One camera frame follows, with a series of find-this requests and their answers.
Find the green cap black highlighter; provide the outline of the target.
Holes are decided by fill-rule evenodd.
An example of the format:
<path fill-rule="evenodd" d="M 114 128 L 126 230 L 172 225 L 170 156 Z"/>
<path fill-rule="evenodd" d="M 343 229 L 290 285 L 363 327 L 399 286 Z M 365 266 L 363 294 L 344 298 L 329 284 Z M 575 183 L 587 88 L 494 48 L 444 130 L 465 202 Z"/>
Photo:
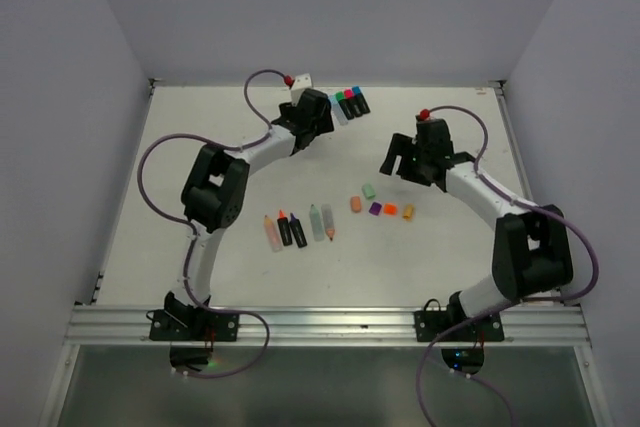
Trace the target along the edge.
<path fill-rule="evenodd" d="M 345 118 L 347 120 L 351 120 L 354 118 L 354 113 L 352 112 L 348 101 L 346 100 L 346 97 L 344 95 L 343 92 L 337 92 L 335 94 L 335 98 L 338 101 L 338 105 L 340 106 Z"/>

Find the yellow pastel cap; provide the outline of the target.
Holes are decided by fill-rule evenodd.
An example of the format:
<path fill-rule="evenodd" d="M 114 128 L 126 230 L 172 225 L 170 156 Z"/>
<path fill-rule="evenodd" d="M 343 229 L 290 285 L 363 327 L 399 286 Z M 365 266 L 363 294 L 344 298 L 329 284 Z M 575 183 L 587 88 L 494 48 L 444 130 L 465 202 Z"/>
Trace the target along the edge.
<path fill-rule="evenodd" d="M 411 221 L 414 218 L 414 215 L 415 215 L 415 206 L 413 204 L 406 204 L 403 209 L 402 218 L 405 221 Z"/>

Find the orange neon cap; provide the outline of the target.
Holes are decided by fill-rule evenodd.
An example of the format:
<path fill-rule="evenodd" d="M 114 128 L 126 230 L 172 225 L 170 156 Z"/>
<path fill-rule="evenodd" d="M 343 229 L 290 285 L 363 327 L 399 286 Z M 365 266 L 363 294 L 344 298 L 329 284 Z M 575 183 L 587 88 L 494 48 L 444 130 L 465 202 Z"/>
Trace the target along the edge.
<path fill-rule="evenodd" d="M 386 215 L 395 216 L 398 213 L 398 207 L 392 203 L 386 203 L 383 206 L 383 213 Z"/>

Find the pink cap black highlighter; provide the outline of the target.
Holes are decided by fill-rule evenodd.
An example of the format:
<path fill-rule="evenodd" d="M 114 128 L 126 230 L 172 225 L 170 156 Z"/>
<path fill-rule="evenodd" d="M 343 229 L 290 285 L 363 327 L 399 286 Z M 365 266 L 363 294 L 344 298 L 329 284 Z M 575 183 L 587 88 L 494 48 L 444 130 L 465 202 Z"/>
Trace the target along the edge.
<path fill-rule="evenodd" d="M 353 91 L 351 89 L 346 89 L 344 91 L 344 97 L 351 115 L 353 117 L 361 117 L 363 115 L 363 111 L 361 110 L 359 103 L 354 96 Z"/>

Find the green pastel cap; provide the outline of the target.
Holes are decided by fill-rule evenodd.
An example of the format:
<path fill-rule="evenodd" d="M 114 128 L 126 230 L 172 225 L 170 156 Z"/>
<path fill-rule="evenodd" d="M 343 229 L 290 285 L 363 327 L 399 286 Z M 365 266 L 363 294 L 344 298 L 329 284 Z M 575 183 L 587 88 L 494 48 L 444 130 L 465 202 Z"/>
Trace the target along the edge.
<path fill-rule="evenodd" d="M 365 183 L 362 187 L 361 187 L 362 193 L 364 195 L 364 197 L 368 200 L 374 199 L 376 197 L 376 192 L 375 189 L 373 188 L 373 186 L 369 183 Z"/>

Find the purple cap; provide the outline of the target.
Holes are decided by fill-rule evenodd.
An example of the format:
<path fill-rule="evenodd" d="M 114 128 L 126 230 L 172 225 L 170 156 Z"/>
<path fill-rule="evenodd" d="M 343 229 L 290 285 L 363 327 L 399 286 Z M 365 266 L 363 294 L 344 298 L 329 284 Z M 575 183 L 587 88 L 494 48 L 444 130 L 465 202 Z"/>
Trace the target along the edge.
<path fill-rule="evenodd" d="M 369 208 L 369 213 L 374 216 L 378 216 L 382 210 L 382 205 L 378 202 L 372 202 Z"/>

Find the orange pastel cap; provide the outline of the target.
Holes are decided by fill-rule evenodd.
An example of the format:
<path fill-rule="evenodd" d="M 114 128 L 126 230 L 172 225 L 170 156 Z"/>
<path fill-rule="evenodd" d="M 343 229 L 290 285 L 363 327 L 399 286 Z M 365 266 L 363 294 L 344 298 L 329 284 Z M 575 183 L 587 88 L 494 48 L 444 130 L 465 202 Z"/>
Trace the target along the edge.
<path fill-rule="evenodd" d="M 350 209 L 353 213 L 359 213 L 362 211 L 362 202 L 359 196 L 353 196 L 350 198 Z"/>

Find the green pastel highlighter body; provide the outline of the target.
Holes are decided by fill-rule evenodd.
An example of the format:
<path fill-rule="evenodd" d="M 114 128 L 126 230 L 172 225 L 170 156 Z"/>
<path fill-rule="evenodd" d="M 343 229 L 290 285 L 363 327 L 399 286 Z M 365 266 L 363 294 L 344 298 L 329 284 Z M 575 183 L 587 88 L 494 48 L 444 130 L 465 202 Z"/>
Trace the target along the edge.
<path fill-rule="evenodd" d="M 325 230 L 320 210 L 312 204 L 309 210 L 309 218 L 312 228 L 312 235 L 316 242 L 321 242 L 325 238 Z"/>

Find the orange cap black highlighter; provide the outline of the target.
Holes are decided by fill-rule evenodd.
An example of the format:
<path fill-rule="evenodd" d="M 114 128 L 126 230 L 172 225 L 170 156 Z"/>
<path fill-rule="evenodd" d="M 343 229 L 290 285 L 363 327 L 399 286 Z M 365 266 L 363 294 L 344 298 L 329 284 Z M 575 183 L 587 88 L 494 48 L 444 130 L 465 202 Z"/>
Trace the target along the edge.
<path fill-rule="evenodd" d="M 290 227 L 289 218 L 283 210 L 280 210 L 277 218 L 277 225 L 281 242 L 283 246 L 291 246 L 293 244 L 293 236 Z"/>

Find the purple black highlighter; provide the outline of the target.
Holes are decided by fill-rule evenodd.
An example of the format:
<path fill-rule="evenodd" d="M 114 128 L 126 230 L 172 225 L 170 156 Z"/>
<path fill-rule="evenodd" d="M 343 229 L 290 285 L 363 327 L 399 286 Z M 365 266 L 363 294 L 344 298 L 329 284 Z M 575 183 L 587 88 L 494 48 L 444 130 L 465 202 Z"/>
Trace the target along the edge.
<path fill-rule="evenodd" d="M 308 242 L 301 221 L 293 213 L 289 217 L 289 226 L 296 246 L 299 249 L 305 248 Z"/>

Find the light blue highlighter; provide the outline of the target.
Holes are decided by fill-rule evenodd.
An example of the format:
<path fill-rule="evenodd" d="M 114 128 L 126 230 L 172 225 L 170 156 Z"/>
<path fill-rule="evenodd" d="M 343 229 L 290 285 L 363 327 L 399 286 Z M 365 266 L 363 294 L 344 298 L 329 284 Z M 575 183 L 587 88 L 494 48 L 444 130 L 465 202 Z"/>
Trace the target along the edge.
<path fill-rule="evenodd" d="M 339 105 L 338 100 L 336 99 L 336 97 L 334 95 L 330 95 L 329 96 L 329 100 L 330 100 L 330 105 L 331 105 L 331 111 L 336 119 L 336 121 L 338 122 L 339 125 L 341 126 L 345 126 L 348 124 L 348 119 L 345 116 L 342 108 Z"/>

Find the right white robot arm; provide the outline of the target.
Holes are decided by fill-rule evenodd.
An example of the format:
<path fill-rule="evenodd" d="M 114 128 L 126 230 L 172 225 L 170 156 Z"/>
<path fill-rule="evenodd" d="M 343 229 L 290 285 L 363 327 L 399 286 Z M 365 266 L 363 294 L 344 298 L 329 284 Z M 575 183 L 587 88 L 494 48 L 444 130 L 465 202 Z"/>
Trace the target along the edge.
<path fill-rule="evenodd" d="M 453 293 L 445 326 L 468 339 L 481 327 L 480 314 L 548 292 L 573 279 L 573 263 L 562 212 L 540 207 L 504 189 L 484 173 L 479 160 L 456 152 L 443 119 L 416 120 L 413 137 L 395 133 L 380 167 L 384 175 L 437 186 L 476 213 L 494 233 L 488 276 Z"/>

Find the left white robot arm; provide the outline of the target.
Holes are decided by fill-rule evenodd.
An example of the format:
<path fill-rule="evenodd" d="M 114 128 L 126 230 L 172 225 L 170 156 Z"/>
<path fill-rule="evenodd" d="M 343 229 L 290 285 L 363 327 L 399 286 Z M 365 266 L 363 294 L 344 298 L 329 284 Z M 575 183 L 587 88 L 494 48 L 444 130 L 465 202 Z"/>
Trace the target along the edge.
<path fill-rule="evenodd" d="M 334 130 L 329 97 L 313 88 L 281 104 L 279 112 L 265 136 L 246 146 L 205 144 L 187 177 L 181 202 L 193 233 L 179 286 L 167 294 L 164 305 L 173 328 L 185 339 L 197 339 L 207 330 L 213 265 L 224 233 L 241 213 L 249 177 Z"/>

